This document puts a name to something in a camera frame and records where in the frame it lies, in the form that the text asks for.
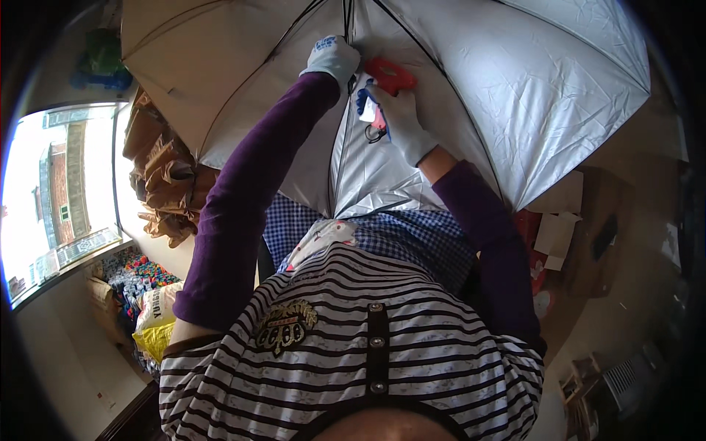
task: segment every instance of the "checkered fabric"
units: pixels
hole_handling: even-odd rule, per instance
[[[263,233],[277,272],[311,226],[323,217],[309,207],[277,194],[267,212]],[[474,250],[451,213],[432,210],[387,211],[352,217],[358,224],[358,247],[379,256],[424,268],[448,292],[456,294],[473,263]]]

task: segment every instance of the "gold emblem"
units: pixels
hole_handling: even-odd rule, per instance
[[[274,305],[260,324],[255,344],[258,348],[272,349],[278,357],[285,349],[293,349],[304,340],[306,330],[316,321],[316,311],[305,300]]]

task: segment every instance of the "purple sleeve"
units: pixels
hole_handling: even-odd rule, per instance
[[[230,155],[206,198],[184,290],[174,314],[227,331],[253,295],[265,210],[314,125],[340,91],[327,73],[306,73]]]
[[[487,308],[483,319],[488,329],[522,339],[544,356],[546,343],[534,314],[527,251],[500,198],[466,161],[432,188],[481,252],[481,295]]]

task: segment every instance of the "silver umbrella canopy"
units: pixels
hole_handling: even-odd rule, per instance
[[[650,94],[644,40],[612,0],[125,0],[123,59],[194,157],[222,168],[330,34],[416,76],[422,126],[515,209]],[[365,139],[354,101],[367,78],[316,125],[280,190],[327,217],[443,209],[386,139]]]

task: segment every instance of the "glove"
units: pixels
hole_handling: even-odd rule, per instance
[[[438,145],[417,121],[417,106],[411,90],[403,89],[397,97],[393,97],[369,80],[369,84],[358,91],[358,114],[362,113],[367,97],[380,107],[387,125],[388,139],[400,149],[409,165],[416,167]]]
[[[326,72],[336,79],[341,93],[348,91],[348,80],[360,64],[360,53],[343,41],[340,35],[329,35],[317,41],[311,50],[306,69],[299,76],[308,72]]]

